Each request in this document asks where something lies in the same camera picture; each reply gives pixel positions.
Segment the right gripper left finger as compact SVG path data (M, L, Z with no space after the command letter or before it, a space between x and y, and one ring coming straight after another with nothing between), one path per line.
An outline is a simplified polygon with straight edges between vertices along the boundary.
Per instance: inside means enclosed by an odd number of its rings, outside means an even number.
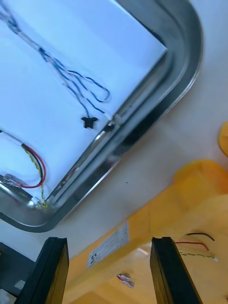
M66 238L49 237L35 268L17 297L17 304L61 304L69 268Z

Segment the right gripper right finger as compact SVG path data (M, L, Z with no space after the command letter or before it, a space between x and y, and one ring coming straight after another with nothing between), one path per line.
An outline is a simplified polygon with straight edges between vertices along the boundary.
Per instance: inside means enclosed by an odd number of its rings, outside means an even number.
M152 238L150 268L158 304L201 304L202 300L170 237Z

